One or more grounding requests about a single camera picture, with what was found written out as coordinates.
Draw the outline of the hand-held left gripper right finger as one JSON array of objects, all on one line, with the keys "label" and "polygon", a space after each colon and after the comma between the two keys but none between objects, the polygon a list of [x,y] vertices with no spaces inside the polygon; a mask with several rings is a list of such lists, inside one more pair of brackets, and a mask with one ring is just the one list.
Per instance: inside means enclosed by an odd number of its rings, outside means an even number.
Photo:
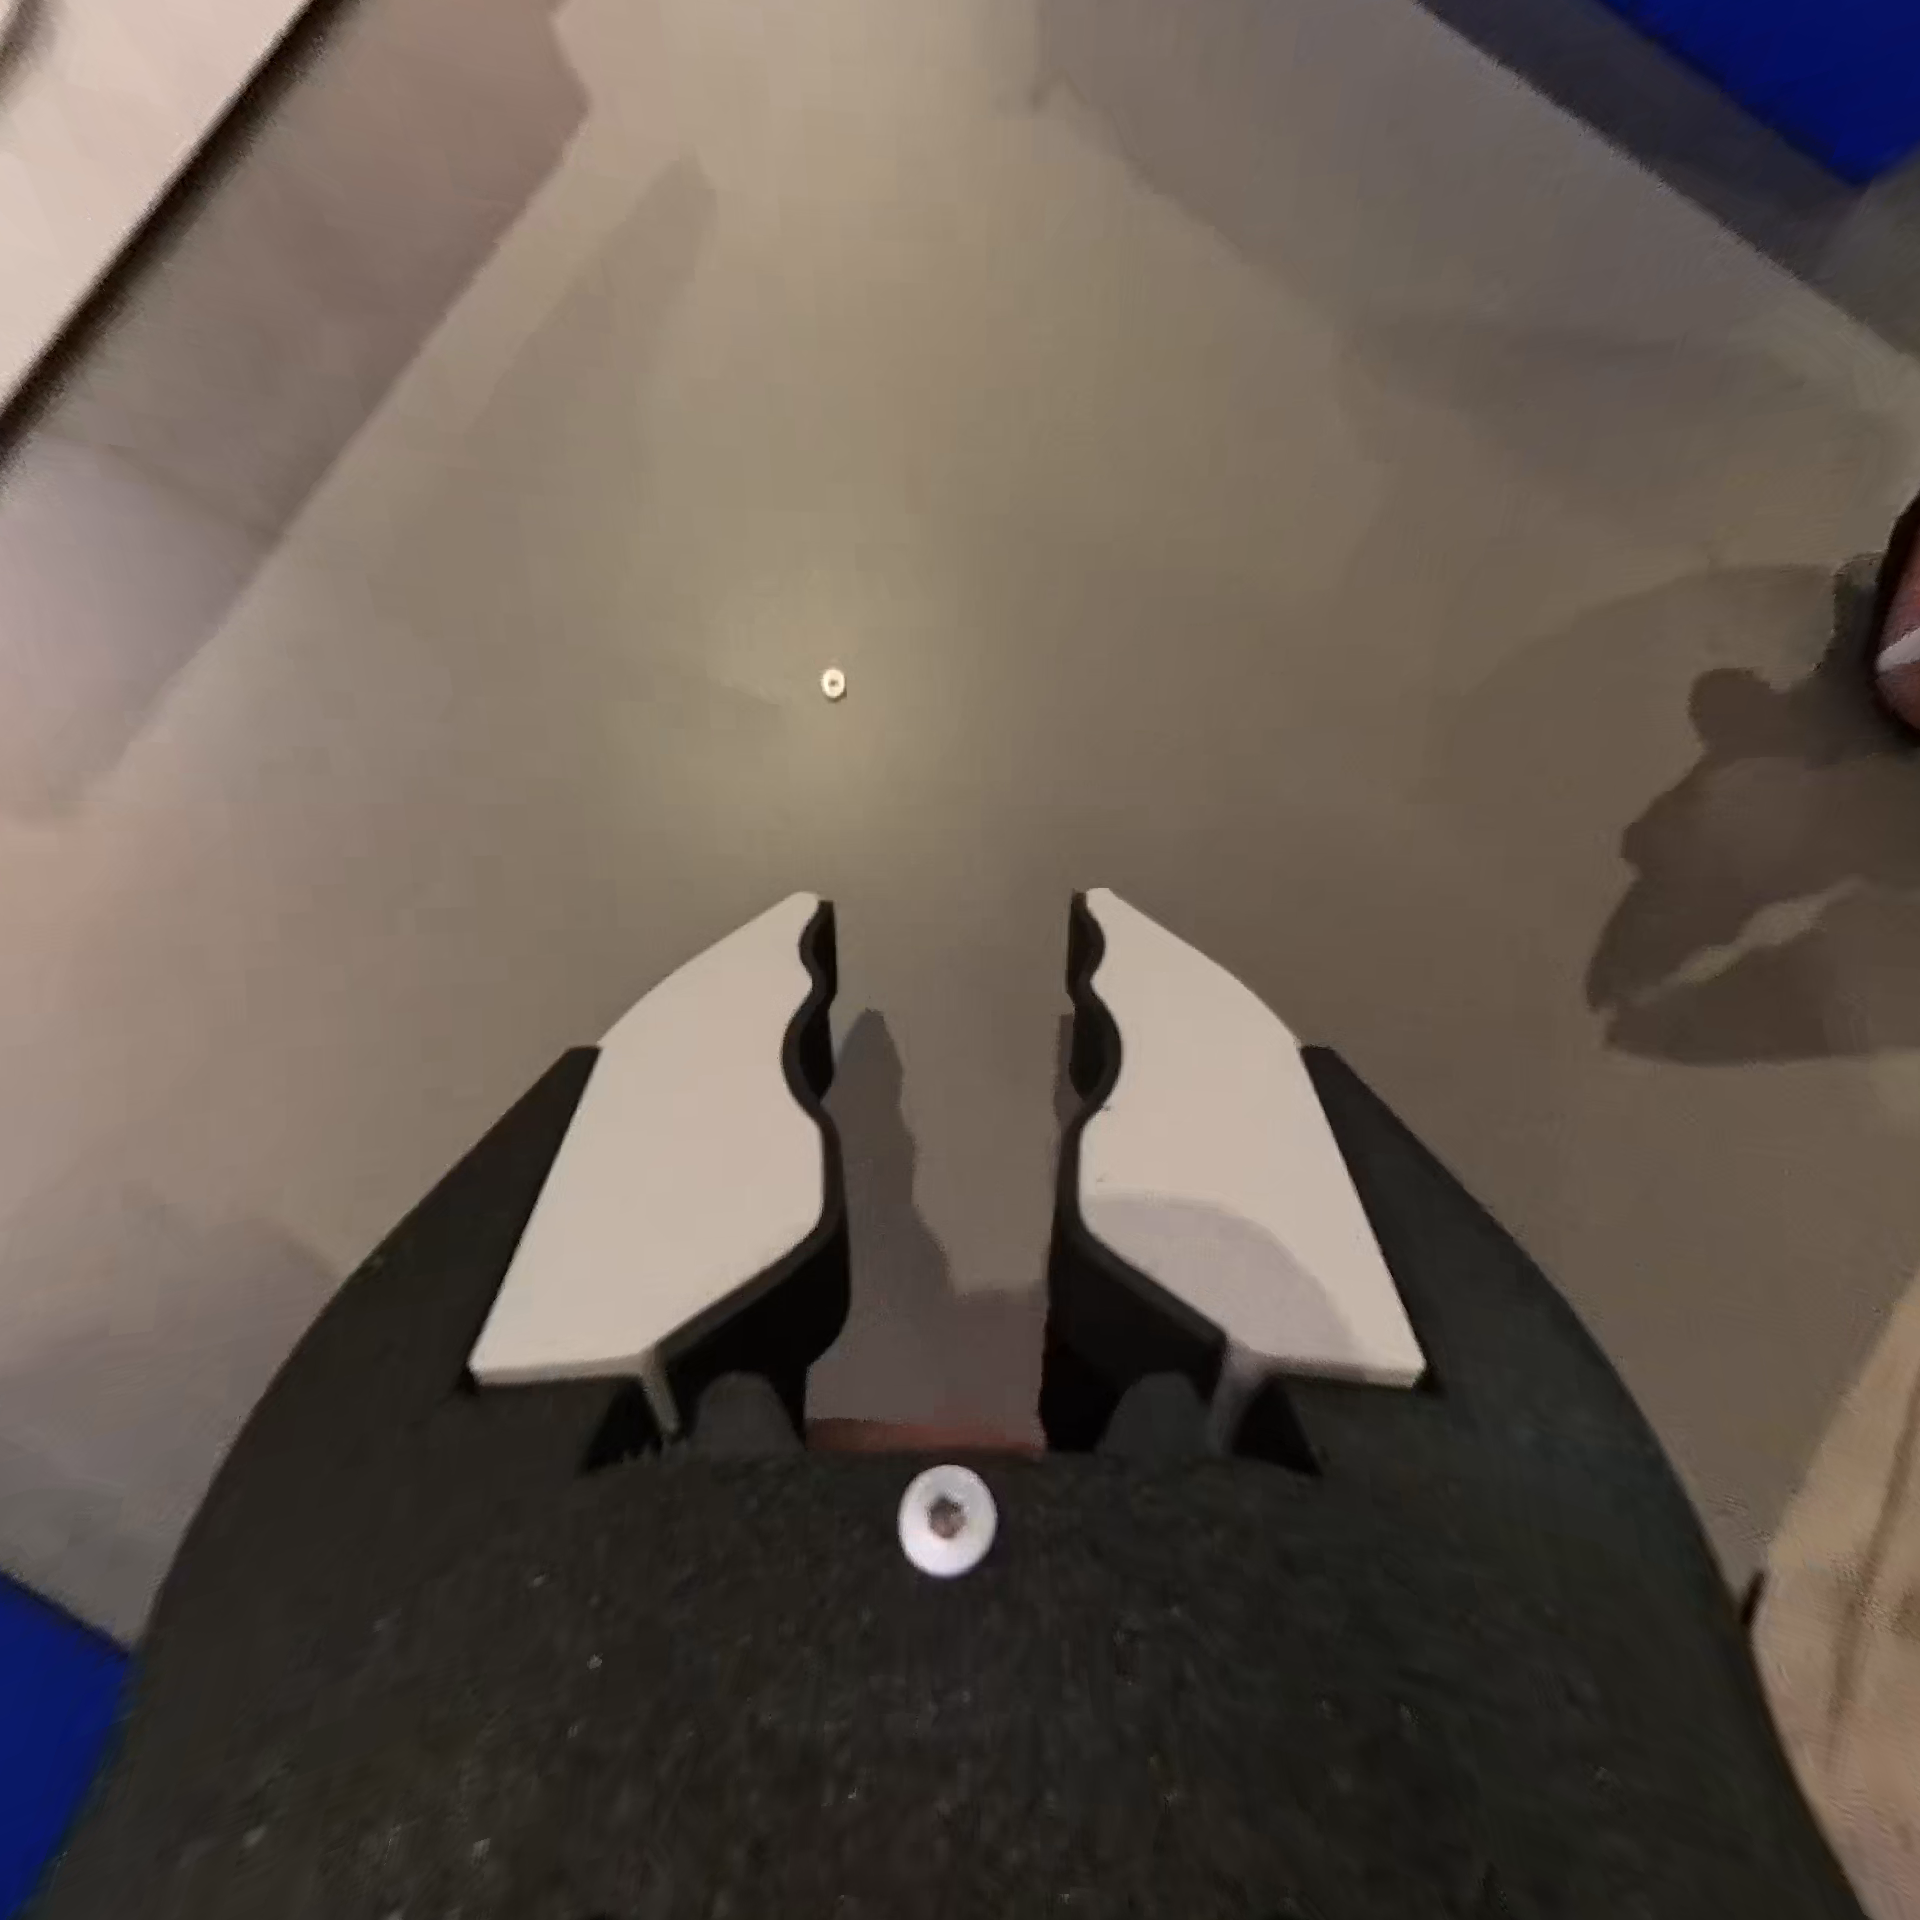
[{"label": "hand-held left gripper right finger", "polygon": [[1294,1378],[1423,1389],[1423,1345],[1297,1032],[1112,888],[1067,906],[1065,989],[1047,1449],[1099,1449],[1145,1378],[1187,1383],[1228,1445],[1285,1428]]}]

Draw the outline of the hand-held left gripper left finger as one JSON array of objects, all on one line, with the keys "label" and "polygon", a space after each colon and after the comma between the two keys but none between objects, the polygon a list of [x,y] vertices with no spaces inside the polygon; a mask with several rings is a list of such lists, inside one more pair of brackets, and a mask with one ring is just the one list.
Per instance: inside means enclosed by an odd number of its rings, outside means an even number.
[{"label": "hand-held left gripper left finger", "polygon": [[475,1384],[625,1383],[680,1436],[714,1378],[757,1374],[804,1428],[853,1302],[833,997],[836,918],[814,893],[638,997],[595,1047]]}]

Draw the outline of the person's right hand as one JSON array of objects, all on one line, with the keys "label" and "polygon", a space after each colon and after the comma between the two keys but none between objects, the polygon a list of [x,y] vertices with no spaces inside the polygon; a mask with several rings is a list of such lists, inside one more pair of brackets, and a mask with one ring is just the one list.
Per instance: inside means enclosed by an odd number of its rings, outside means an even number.
[{"label": "person's right hand", "polygon": [[1883,718],[1916,740],[1916,497],[1894,518],[1879,565],[1869,681]]}]

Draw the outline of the blue divided plastic bin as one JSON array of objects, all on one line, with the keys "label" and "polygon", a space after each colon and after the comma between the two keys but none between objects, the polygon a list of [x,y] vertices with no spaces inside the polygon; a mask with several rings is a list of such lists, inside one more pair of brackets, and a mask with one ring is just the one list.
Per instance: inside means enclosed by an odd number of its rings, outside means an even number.
[{"label": "blue divided plastic bin", "polygon": [[1847,186],[1916,156],[1916,3],[1428,3],[1599,128],[1753,124]]}]

